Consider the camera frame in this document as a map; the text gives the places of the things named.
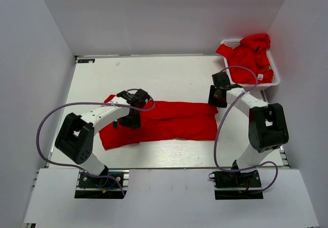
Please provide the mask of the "red t shirt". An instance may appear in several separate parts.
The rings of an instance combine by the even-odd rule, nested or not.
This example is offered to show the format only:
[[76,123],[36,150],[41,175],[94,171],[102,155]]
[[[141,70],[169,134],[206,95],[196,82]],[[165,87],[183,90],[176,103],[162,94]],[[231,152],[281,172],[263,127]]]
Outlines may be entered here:
[[110,124],[100,130],[99,137],[105,150],[149,141],[214,140],[217,113],[216,107],[206,103],[156,101],[151,111],[140,113],[140,128]]

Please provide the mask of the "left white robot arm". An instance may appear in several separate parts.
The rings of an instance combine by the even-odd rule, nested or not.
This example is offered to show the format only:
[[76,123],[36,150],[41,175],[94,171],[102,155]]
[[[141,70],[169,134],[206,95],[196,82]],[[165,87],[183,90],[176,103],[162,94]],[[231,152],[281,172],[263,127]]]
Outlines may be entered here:
[[55,147],[90,174],[96,186],[108,182],[108,168],[93,154],[94,136],[111,123],[115,129],[140,128],[140,112],[153,101],[145,90],[134,91],[121,91],[110,102],[85,114],[68,114],[59,130]]

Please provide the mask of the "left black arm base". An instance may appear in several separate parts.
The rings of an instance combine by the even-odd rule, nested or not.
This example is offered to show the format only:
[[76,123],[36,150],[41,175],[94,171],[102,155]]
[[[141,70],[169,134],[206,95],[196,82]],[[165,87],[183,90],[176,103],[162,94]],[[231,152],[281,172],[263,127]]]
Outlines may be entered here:
[[[124,193],[127,192],[129,183],[129,170],[109,171],[121,185]],[[124,196],[115,180],[111,178],[89,177],[80,171],[77,179],[75,199],[123,199]]]

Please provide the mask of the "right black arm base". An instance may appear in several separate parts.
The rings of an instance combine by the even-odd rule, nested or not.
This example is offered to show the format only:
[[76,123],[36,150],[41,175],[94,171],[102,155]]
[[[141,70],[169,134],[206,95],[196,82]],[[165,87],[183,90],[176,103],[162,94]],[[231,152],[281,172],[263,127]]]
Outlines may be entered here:
[[263,199],[262,185],[257,170],[249,173],[215,171],[209,174],[214,182],[216,200]]

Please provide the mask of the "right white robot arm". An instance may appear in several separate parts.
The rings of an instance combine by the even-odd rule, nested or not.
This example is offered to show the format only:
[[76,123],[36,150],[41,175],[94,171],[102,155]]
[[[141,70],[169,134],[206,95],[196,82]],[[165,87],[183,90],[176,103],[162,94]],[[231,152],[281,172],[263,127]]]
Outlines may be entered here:
[[[214,162],[220,173],[231,173],[232,182],[244,186],[250,180],[250,174],[264,164],[275,165],[271,161],[262,162],[271,152],[286,144],[289,133],[284,110],[279,103],[267,103],[250,94],[256,86],[245,90],[238,84],[230,83],[226,71],[212,75],[213,85],[210,87],[208,104],[218,108],[226,108],[226,112],[218,126],[214,141]],[[230,170],[219,166],[217,161],[217,143],[223,123],[231,109],[235,107],[248,117],[249,145],[236,159]]]

